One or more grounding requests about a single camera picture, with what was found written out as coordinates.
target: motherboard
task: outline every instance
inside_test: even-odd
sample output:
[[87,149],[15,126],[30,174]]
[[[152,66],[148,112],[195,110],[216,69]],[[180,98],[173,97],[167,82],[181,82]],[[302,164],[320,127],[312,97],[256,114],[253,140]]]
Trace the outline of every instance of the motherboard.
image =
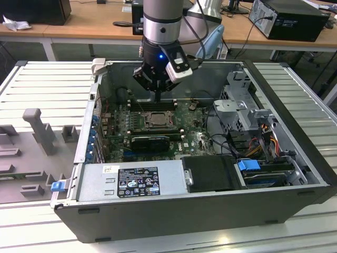
[[188,101],[129,103],[102,115],[107,162],[178,160],[213,155],[205,132],[206,107]]

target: blue latch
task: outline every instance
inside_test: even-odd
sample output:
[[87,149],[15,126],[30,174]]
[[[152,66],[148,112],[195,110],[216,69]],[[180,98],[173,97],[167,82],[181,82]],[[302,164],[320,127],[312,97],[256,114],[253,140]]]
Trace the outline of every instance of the blue latch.
[[93,115],[93,122],[94,122],[94,123],[98,122],[98,116]]
[[91,144],[89,144],[88,147],[87,147],[87,149],[88,149],[89,151],[93,151],[93,150],[94,150],[94,146],[91,145]]
[[95,138],[93,136],[90,136],[90,135],[89,135],[88,140],[89,140],[89,143],[94,143],[95,142]]
[[95,136],[96,135],[96,130],[94,130],[94,129],[90,129],[90,132],[89,132],[89,134],[90,135],[93,135],[93,136]]
[[65,182],[64,181],[53,182],[51,191],[65,191]]
[[88,159],[88,160],[92,160],[93,155],[90,154],[90,153],[86,153],[86,154],[85,154],[85,157],[86,157],[86,159]]
[[259,162],[257,160],[241,160],[237,163],[240,171],[243,170],[261,170]]

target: white paper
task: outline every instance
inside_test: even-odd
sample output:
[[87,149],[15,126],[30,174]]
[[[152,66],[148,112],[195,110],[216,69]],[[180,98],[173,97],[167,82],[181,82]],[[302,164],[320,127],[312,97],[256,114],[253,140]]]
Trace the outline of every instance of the white paper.
[[14,20],[10,20],[9,18],[6,18],[4,15],[3,15],[3,18],[4,18],[4,22],[2,24],[6,26],[9,30],[16,32],[17,30],[25,30],[25,29],[32,28],[26,21],[17,22]]

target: black cable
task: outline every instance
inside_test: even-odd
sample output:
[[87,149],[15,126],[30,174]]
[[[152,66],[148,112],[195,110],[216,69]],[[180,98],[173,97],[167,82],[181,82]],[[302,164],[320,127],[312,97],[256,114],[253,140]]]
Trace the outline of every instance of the black cable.
[[13,59],[13,61],[17,62],[17,60],[13,57],[13,55],[7,50],[7,48],[5,47],[5,44],[2,44],[2,42],[0,42],[0,48],[3,48],[6,53]]
[[254,25],[255,25],[258,21],[260,21],[260,20],[272,20],[272,19],[273,19],[273,17],[261,17],[261,18],[258,18],[257,20],[255,20],[255,22],[253,23],[251,29],[249,30],[247,39],[246,39],[246,41],[244,42],[243,47],[242,47],[241,50],[237,53],[237,55],[234,57],[234,59],[236,59],[236,58],[238,57],[238,55],[242,52],[242,50],[243,50],[244,47],[246,46],[246,44],[247,44],[247,42],[248,42],[248,38],[249,38],[249,36],[251,35],[251,32],[252,32],[252,30],[253,30]]
[[314,81],[314,83],[312,84],[312,86],[310,87],[311,89],[314,88],[316,82],[318,81],[318,79],[321,77],[321,75],[324,73],[324,71],[326,70],[326,68],[329,66],[329,64],[332,62],[332,60],[335,58],[337,54],[337,50],[336,52],[332,55],[331,59],[329,60],[329,62],[327,63],[327,65],[322,69],[322,71],[320,72],[320,74],[317,76],[316,80]]
[[209,109],[209,111],[208,111],[208,113],[207,113],[206,119],[205,119],[205,132],[206,132],[207,136],[209,136],[209,137],[211,138],[211,140],[212,140],[215,144],[218,144],[219,146],[221,146],[221,147],[227,149],[228,151],[230,151],[231,154],[232,154],[232,156],[234,156],[234,157],[236,157],[236,158],[240,158],[240,157],[241,157],[241,158],[245,158],[245,156],[242,155],[242,154],[240,154],[240,153],[238,152],[238,150],[235,149],[235,147],[233,147],[232,145],[230,145],[230,143],[228,143],[228,147],[226,147],[226,146],[224,146],[223,144],[221,144],[221,143],[219,143],[219,142],[217,142],[216,140],[213,139],[214,136],[218,136],[218,135],[221,135],[221,136],[223,136],[223,137],[225,138],[225,136],[224,136],[225,133],[223,133],[223,134],[217,133],[217,134],[214,134],[214,135],[210,136],[210,134],[209,134],[209,132],[208,132],[208,130],[207,130],[207,122],[208,122],[208,120],[209,120],[209,116],[210,116],[210,113],[211,113],[211,110],[212,110],[212,109],[214,109],[215,114],[216,114],[217,118],[218,118],[219,121],[220,121],[220,125],[225,126],[225,124],[223,123],[223,121],[222,121],[221,118],[219,117],[219,115],[218,115],[216,109],[214,108],[214,105],[212,105],[212,106],[210,107],[210,109]]
[[223,148],[222,145],[225,144],[225,143],[227,143],[227,141],[224,141],[223,143],[221,143],[221,154],[223,154],[223,152],[222,152],[222,148]]
[[[97,1],[89,1],[89,2],[80,2],[80,1],[70,1],[70,3],[80,3],[80,4],[88,4],[88,3],[97,3]],[[123,2],[117,2],[117,1],[106,1],[106,3],[119,3],[119,4],[123,4]]]
[[193,35],[198,39],[201,49],[202,49],[202,59],[201,59],[201,63],[205,60],[206,58],[206,49],[205,49],[205,45],[202,42],[202,40],[200,39],[200,37],[198,36],[198,34],[195,32],[195,30],[193,29],[193,27],[190,25],[190,23],[187,21],[186,17],[183,16],[183,19],[185,20],[186,25],[190,28],[191,32],[193,33]]
[[221,39],[222,39],[222,43],[223,43],[223,44],[225,45],[225,47],[227,48],[227,52],[228,52],[229,54],[231,54],[232,50],[227,46],[226,41],[223,39],[223,37],[222,37]]
[[197,95],[199,92],[205,92],[207,93],[212,99],[216,100],[216,98],[214,96],[212,96],[207,90],[197,90],[196,92],[194,92],[192,95],[191,95],[191,99],[195,99],[195,95]]
[[130,22],[126,22],[126,21],[115,21],[112,23],[114,26],[118,26],[118,27],[142,27],[143,23],[130,23]]
[[183,41],[183,42],[180,42],[181,45],[189,45],[189,44],[194,44],[194,43],[197,43],[197,42],[200,42],[200,41],[203,41],[204,39],[206,39],[209,35],[209,32],[210,32],[210,29],[209,29],[209,25],[207,23],[207,20],[206,20],[206,16],[204,14],[204,11],[202,10],[202,7],[201,7],[201,4],[199,2],[199,0],[196,0],[198,6],[199,6],[199,9],[200,9],[200,12],[201,12],[201,15],[202,15],[202,19],[204,20],[204,23],[205,23],[205,26],[206,26],[206,33],[205,35],[200,38],[199,40],[193,40],[193,41]]
[[248,11],[251,11],[251,9],[249,9],[249,8],[247,8],[247,7],[245,7],[245,6],[243,6],[240,2],[239,2],[239,5],[240,5],[241,7],[243,7],[243,8],[245,8],[245,9],[247,9]]

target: floor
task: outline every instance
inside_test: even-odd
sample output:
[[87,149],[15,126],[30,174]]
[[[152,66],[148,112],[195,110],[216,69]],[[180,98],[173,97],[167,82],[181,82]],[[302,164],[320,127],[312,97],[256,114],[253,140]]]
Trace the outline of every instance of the floor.
[[[40,43],[20,43],[20,42],[3,42],[7,51],[0,46],[0,83],[6,78],[16,61],[46,61],[47,57]],[[92,60],[87,45],[84,44],[54,44],[54,50],[60,61],[90,61]],[[134,60],[138,59],[137,46],[125,45],[94,45],[96,57],[104,57],[110,60]],[[232,59],[239,50],[233,50],[227,59]],[[238,59],[249,59],[252,61],[269,62],[271,51],[269,50],[246,50]],[[309,62],[310,55],[305,53],[297,66],[294,68],[296,73],[303,81],[311,86],[319,75],[321,70],[332,57],[333,53],[316,53],[313,62]],[[336,59],[330,63],[326,71],[318,80],[314,91],[318,91],[323,82],[326,82],[330,75],[335,71]],[[337,111],[337,103],[332,104],[332,109]]]

